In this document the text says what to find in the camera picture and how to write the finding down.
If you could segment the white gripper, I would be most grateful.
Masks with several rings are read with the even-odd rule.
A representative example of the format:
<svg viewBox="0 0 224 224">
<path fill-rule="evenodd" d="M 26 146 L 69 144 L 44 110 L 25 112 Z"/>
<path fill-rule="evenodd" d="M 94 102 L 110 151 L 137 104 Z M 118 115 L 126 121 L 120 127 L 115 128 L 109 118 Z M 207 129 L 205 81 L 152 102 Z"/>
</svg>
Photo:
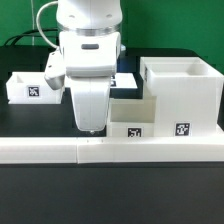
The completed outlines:
<svg viewBox="0 0 224 224">
<path fill-rule="evenodd" d="M 120 33 L 78 36 L 61 32 L 59 39 L 77 128 L 102 131 L 107 120 L 111 77 L 117 72 Z"/>
</svg>

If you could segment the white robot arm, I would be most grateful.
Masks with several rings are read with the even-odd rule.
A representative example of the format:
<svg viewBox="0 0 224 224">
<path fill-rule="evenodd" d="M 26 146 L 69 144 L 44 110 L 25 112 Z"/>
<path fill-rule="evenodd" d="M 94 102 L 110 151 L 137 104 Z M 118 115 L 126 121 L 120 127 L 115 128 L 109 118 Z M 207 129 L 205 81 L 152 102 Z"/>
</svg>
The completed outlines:
<svg viewBox="0 0 224 224">
<path fill-rule="evenodd" d="M 101 131 L 120 55 L 120 0 L 58 0 L 56 18 L 76 125 Z"/>
</svg>

